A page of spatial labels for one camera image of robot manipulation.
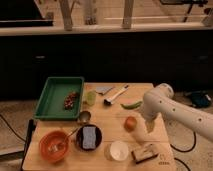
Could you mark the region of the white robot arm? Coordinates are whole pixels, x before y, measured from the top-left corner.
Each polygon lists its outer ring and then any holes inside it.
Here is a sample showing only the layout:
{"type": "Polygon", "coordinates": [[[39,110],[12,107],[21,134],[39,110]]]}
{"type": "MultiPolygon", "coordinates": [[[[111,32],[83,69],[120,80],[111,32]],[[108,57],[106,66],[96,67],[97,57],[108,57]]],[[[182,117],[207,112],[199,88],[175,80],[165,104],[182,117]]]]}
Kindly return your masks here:
{"type": "Polygon", "coordinates": [[[165,114],[213,142],[213,115],[178,103],[173,96],[172,87],[166,83],[148,90],[140,107],[142,117],[150,123],[159,113],[165,114]]]}

